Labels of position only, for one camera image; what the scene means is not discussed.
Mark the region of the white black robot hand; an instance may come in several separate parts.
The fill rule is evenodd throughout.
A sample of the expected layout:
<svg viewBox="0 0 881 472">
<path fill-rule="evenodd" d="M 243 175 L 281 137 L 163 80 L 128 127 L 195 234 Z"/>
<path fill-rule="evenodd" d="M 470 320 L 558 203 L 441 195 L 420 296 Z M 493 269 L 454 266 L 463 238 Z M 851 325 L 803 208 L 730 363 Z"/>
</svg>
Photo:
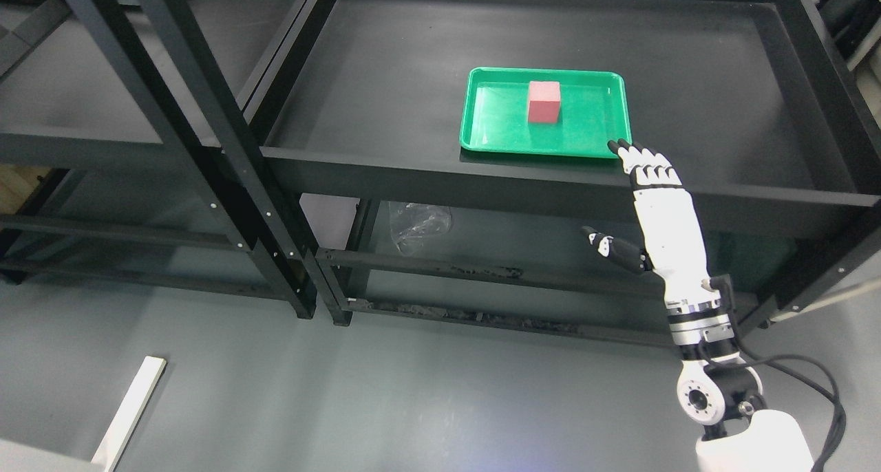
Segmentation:
<svg viewBox="0 0 881 472">
<path fill-rule="evenodd" d="M 608 149 L 630 180 L 633 206 L 643 243 L 582 227 L 592 249 L 627 271 L 653 272 L 664 281 L 665 307 L 691 312 L 697 305 L 716 306 L 721 295 L 709 285 L 707 251 L 689 190 L 671 162 L 624 139 L 611 140 Z"/>
</svg>

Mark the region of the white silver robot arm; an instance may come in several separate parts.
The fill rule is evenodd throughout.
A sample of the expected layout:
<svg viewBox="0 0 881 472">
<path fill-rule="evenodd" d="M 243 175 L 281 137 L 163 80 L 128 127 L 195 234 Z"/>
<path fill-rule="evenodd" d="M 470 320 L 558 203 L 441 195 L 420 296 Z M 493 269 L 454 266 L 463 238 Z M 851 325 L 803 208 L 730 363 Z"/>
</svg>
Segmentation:
<svg viewBox="0 0 881 472">
<path fill-rule="evenodd" d="M 761 377 L 743 359 L 729 275 L 710 278 L 709 287 L 718 299 L 677 307 L 668 317 L 683 359 L 677 402 L 703 430 L 694 447 L 699 470 L 812 470 L 800 425 L 767 405 Z"/>
</svg>

